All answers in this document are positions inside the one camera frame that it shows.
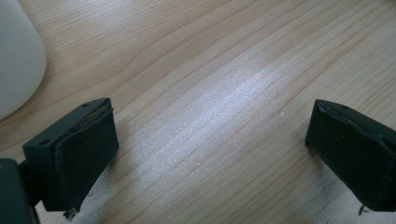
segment wooden table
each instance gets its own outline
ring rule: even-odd
[[[28,1],[48,54],[0,157],[109,96],[120,151],[73,223],[395,223],[304,145],[315,99],[396,129],[396,1]],[[67,223],[39,204],[41,222]]]

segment tabletop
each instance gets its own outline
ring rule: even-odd
[[[0,157],[110,97],[120,149],[72,223],[395,223],[304,145],[315,99],[396,129],[396,1],[21,0],[47,70]],[[37,207],[42,223],[67,223]]]

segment screw hole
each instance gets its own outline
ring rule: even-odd
[[[37,144],[38,144],[39,146],[44,146],[44,145],[46,145],[46,144],[49,143],[49,142],[50,142],[49,139],[44,139],[44,140],[42,140],[42,141],[39,141]]]

